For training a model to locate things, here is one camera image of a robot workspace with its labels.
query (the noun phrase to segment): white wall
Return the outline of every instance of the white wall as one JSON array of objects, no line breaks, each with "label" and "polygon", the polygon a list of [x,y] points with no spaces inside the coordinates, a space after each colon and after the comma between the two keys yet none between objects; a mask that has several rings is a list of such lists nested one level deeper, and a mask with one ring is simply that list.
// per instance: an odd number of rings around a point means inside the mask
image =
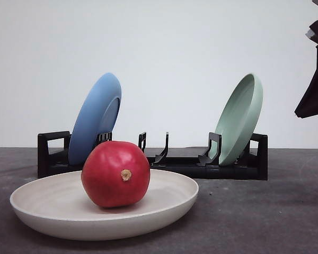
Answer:
[{"label": "white wall", "polygon": [[310,0],[0,0],[0,147],[36,147],[41,132],[72,131],[96,80],[114,73],[117,140],[204,146],[249,72],[264,88],[258,133],[271,148],[318,148],[318,116],[294,110],[316,63],[304,35]]}]

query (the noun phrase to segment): gray countertop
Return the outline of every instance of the gray countertop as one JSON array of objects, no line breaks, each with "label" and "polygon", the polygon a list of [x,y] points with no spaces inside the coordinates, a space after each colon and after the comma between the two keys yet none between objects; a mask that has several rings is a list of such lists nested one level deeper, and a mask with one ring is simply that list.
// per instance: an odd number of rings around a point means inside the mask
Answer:
[{"label": "gray countertop", "polygon": [[267,182],[196,179],[199,195],[183,218],[113,241],[57,239],[24,225],[8,199],[36,178],[36,148],[0,148],[2,254],[318,253],[318,149],[269,149]]}]

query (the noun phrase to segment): red pomegranate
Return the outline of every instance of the red pomegranate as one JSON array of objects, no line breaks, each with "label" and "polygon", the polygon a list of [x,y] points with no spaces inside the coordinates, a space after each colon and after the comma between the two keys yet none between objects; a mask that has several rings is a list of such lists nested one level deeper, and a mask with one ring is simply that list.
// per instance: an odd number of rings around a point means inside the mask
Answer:
[{"label": "red pomegranate", "polygon": [[135,144],[106,141],[88,156],[81,181],[98,206],[115,207],[140,201],[149,184],[149,163]]}]

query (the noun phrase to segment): dish rack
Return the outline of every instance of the dish rack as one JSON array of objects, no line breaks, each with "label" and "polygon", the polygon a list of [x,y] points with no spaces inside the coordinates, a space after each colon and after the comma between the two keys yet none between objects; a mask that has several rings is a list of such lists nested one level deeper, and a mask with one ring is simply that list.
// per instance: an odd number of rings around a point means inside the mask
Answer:
[{"label": "dish rack", "polygon": [[[139,135],[138,146],[146,154],[146,132]],[[84,164],[70,165],[68,162],[68,148],[71,134],[69,131],[41,133],[38,135],[38,178],[82,170]],[[50,153],[48,141],[64,139],[63,150]],[[112,132],[101,133],[96,137],[95,146],[102,142],[112,140]],[[257,154],[250,151],[251,141],[258,142]],[[210,158],[212,142],[217,143],[217,152]],[[155,156],[148,156],[147,160],[154,169],[167,170],[186,175],[191,178],[203,179],[268,179],[268,136],[254,133],[236,162],[231,165],[219,165],[221,154],[222,136],[210,132],[208,135],[208,147],[195,157],[184,157],[184,149],[181,149],[182,157],[172,157],[169,153],[169,133],[166,133],[165,147]]]}]

